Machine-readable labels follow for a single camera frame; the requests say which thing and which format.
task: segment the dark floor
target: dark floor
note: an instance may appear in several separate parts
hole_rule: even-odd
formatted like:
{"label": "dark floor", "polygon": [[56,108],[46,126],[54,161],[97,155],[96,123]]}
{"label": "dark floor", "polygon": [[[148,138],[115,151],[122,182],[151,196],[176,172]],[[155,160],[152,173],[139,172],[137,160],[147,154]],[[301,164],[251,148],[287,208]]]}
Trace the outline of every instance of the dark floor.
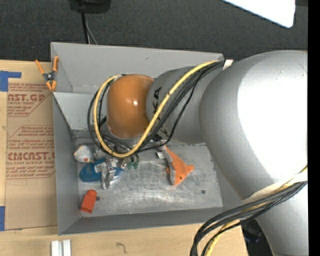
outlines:
{"label": "dark floor", "polygon": [[[305,6],[296,7],[290,29],[221,0],[112,0],[109,12],[89,14],[87,23],[101,45],[214,52],[236,61],[308,49]],[[85,42],[81,16],[68,0],[0,1],[0,59],[49,61],[52,41]],[[263,235],[248,249],[271,256]]]}

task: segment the orange clip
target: orange clip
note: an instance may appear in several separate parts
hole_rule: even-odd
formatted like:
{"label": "orange clip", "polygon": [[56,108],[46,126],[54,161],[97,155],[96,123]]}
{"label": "orange clip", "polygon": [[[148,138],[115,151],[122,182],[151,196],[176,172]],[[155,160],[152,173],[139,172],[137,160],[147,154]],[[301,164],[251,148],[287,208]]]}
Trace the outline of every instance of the orange clip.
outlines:
{"label": "orange clip", "polygon": [[89,189],[82,201],[81,211],[91,214],[94,210],[97,199],[97,192],[93,189]]}
{"label": "orange clip", "polygon": [[53,73],[58,72],[58,61],[59,61],[59,57],[55,56],[54,60],[53,60],[53,68],[52,68],[52,72],[51,73],[45,73],[44,69],[42,68],[40,62],[38,60],[35,60],[35,64],[37,65],[41,75],[43,75],[45,77],[45,81],[46,81],[46,86],[49,88],[50,91],[55,92],[56,91],[56,87],[57,87],[57,82],[53,79],[48,79],[46,78],[46,75],[53,75]]}
{"label": "orange clip", "polygon": [[[177,156],[175,153],[170,151],[167,148],[167,146],[165,146],[165,149],[167,150],[167,152],[170,154],[170,156],[173,159],[172,166],[175,170],[174,185],[178,185],[187,177],[187,175],[189,173],[191,173],[195,169],[195,167],[192,164],[186,165],[185,162],[182,161],[182,159],[179,156]],[[170,168],[168,166],[165,168],[165,170],[168,174],[170,174]]]}

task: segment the small toy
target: small toy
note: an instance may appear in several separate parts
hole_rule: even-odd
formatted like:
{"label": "small toy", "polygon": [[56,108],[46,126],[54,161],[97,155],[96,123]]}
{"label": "small toy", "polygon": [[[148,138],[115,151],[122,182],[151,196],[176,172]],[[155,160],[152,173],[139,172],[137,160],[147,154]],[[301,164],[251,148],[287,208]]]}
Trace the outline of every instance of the small toy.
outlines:
{"label": "small toy", "polygon": [[75,160],[80,163],[91,163],[94,160],[94,155],[87,145],[81,145],[73,154]]}
{"label": "small toy", "polygon": [[186,165],[182,159],[175,153],[170,151],[167,146],[159,147],[159,150],[163,153],[164,158],[168,162],[168,166],[165,168],[166,172],[170,174],[170,181],[173,185],[180,184],[189,173],[194,170],[194,166]]}

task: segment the metal bracket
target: metal bracket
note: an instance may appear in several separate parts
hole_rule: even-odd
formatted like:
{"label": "metal bracket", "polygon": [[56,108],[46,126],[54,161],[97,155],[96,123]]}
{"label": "metal bracket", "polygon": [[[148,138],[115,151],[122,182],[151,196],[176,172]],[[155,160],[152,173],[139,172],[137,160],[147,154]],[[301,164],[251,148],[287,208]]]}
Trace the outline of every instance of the metal bracket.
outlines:
{"label": "metal bracket", "polygon": [[71,241],[52,241],[51,256],[71,256]]}

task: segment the cardboard box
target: cardboard box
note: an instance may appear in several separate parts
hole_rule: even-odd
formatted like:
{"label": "cardboard box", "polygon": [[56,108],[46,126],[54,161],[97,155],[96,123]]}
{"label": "cardboard box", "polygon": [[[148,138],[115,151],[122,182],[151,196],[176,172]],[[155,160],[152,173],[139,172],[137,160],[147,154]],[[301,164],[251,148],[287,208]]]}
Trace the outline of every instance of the cardboard box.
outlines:
{"label": "cardboard box", "polygon": [[[51,63],[42,65],[50,71]],[[7,138],[5,229],[54,226],[57,200],[52,93],[33,61],[2,60],[0,70],[21,72],[21,78],[9,78],[8,92],[2,92],[2,98],[7,96],[7,108],[3,109],[7,122],[2,129]]]}

